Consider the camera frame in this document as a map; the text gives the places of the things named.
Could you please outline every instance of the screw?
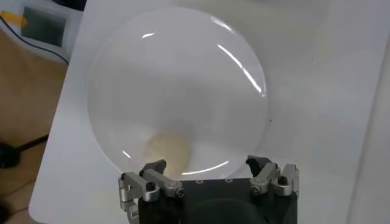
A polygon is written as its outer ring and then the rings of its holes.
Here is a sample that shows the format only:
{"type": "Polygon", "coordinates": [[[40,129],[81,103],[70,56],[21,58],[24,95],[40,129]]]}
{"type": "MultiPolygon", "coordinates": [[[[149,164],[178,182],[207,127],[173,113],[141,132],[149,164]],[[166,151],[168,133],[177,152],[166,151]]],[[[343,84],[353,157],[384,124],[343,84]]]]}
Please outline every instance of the screw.
{"type": "Polygon", "coordinates": [[[146,190],[147,191],[154,191],[154,190],[156,190],[156,184],[153,181],[147,182],[146,183],[146,190]]]}
{"type": "Polygon", "coordinates": [[[178,198],[184,197],[184,189],[183,189],[182,187],[178,187],[178,188],[175,190],[175,195],[176,195],[176,197],[178,197],[178,198]]]}
{"type": "Polygon", "coordinates": [[[254,195],[254,196],[257,196],[257,195],[260,194],[260,190],[259,190],[258,187],[252,186],[252,187],[250,187],[250,193],[251,193],[252,195],[254,195]]]}
{"type": "Polygon", "coordinates": [[[285,176],[278,177],[278,184],[280,184],[282,186],[286,186],[288,184],[287,177],[285,177],[285,176]]]}

